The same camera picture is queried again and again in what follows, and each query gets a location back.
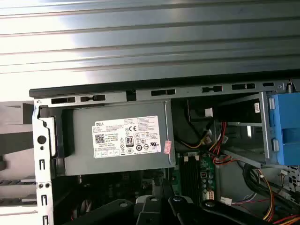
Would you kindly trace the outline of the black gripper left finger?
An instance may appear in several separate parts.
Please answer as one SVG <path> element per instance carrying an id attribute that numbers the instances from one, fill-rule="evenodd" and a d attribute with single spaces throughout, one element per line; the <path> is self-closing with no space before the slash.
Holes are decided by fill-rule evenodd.
<path id="1" fill-rule="evenodd" d="M 137 197 L 135 203 L 118 199 L 67 225 L 159 225 L 162 222 L 164 179 L 152 180 L 152 194 Z"/>

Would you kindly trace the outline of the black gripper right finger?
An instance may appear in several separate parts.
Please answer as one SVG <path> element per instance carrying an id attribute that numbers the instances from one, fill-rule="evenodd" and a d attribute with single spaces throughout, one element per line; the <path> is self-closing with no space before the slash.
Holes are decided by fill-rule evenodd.
<path id="1" fill-rule="evenodd" d="M 180 225 L 269 225 L 262 218 L 215 200 L 206 200 L 197 206 L 175 195 L 168 179 L 164 179 L 164 197 L 168 200 L 173 216 Z"/>

